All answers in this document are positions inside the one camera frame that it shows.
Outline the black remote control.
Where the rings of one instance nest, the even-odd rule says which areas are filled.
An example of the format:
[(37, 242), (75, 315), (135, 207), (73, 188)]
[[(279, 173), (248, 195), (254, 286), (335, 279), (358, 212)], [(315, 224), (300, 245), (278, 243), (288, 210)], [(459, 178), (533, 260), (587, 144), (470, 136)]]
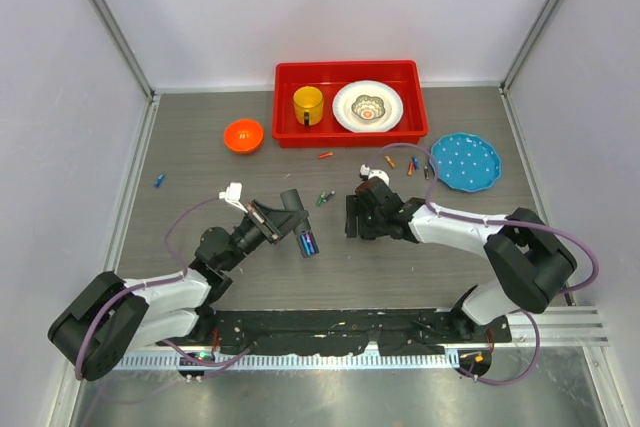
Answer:
[(302, 257), (309, 258), (317, 255), (319, 253), (319, 247), (312, 232), (309, 213), (305, 209), (298, 191), (296, 189), (289, 189), (283, 191), (280, 197), (286, 210), (295, 211), (303, 215), (303, 218), (293, 228), (293, 233), (295, 234)]

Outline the purple pink battery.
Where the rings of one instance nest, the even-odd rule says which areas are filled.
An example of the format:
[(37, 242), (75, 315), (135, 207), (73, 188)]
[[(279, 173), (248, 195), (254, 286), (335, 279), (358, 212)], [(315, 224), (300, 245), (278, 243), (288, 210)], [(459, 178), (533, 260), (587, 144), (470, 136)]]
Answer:
[(305, 233), (305, 239), (308, 245), (308, 250), (310, 255), (315, 255), (317, 253), (317, 246), (314, 240), (314, 237), (311, 232)]

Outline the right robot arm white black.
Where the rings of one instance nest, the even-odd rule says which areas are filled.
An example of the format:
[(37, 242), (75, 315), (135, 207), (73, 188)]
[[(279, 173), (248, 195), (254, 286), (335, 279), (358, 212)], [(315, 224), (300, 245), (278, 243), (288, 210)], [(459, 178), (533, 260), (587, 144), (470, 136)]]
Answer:
[(403, 201), (379, 177), (346, 197), (345, 234), (444, 245), (486, 259), (495, 279), (470, 288), (448, 314), (450, 330), (465, 342), (477, 340), (491, 322), (512, 311), (544, 312), (577, 267), (556, 234), (529, 209), (481, 216), (419, 198)]

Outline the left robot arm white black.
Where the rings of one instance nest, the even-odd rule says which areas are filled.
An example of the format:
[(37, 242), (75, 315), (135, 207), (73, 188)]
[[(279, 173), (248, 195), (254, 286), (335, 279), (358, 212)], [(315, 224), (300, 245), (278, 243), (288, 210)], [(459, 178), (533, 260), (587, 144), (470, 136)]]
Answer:
[(229, 272), (261, 244), (294, 235), (303, 257), (318, 252), (297, 190), (280, 195), (272, 208), (253, 200), (232, 231), (210, 227), (193, 261), (172, 275), (124, 280), (112, 271), (97, 275), (53, 321), (48, 340), (70, 361), (80, 380), (109, 373), (130, 351), (185, 339), (205, 344), (213, 332), (212, 306), (229, 289)]

